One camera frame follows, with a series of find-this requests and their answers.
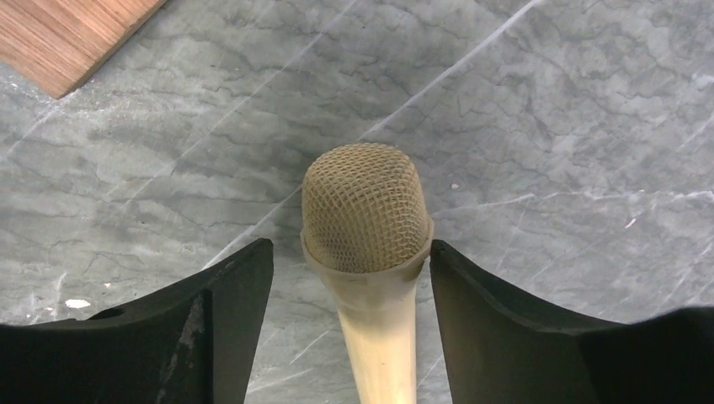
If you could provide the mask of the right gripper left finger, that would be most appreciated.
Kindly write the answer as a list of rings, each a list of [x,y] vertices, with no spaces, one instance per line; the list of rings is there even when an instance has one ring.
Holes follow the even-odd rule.
[[[260,238],[86,320],[1,327],[4,403],[241,403],[274,275]]]

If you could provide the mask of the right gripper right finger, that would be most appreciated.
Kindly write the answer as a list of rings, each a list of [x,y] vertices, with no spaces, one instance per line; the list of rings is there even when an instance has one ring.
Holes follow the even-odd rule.
[[[455,403],[713,400],[710,306],[609,322],[532,295],[441,240],[430,273]]]

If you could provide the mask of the beige gold microphone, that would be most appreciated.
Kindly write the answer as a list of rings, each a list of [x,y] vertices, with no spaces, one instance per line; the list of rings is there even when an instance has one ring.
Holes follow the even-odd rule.
[[[414,403],[416,286],[434,235],[418,172],[394,146],[355,143],[306,171],[301,246],[335,301],[359,399]]]

